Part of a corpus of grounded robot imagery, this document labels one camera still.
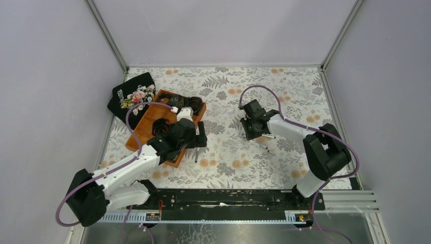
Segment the white marker blue end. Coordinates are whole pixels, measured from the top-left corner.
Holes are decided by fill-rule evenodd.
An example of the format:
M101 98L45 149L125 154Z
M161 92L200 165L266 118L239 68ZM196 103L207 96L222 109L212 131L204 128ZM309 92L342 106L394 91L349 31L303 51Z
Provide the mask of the white marker blue end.
M195 157L194 157L194 159L195 159L195 163L197 163L197 162L198 162L198 154L199 154L199 148L197 147L197 148L196 148L196 152L195 152Z

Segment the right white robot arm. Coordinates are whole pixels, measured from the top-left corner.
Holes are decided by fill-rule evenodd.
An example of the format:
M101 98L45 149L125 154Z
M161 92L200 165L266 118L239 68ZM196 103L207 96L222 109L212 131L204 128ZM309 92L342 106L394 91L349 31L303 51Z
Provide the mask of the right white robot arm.
M352 161L352 156L332 124L312 129L295 121L282 118L274 109L266 111L257 100L240 105L245 117L240 119L247 140L264 134L289 139L304 150L309 171L292 191L302 198L309 198L332 176Z

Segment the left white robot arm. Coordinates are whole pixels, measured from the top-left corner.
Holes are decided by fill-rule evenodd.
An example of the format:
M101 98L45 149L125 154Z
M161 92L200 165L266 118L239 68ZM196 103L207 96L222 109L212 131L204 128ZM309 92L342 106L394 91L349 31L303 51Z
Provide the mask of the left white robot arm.
M184 149L206 146L204 123L194 124L182 118L123 160L94 172L78 171L61 204L68 205L83 227L91 226L107 211L141 205L150 197L144 184L124 187L124 182L142 171L173 161Z

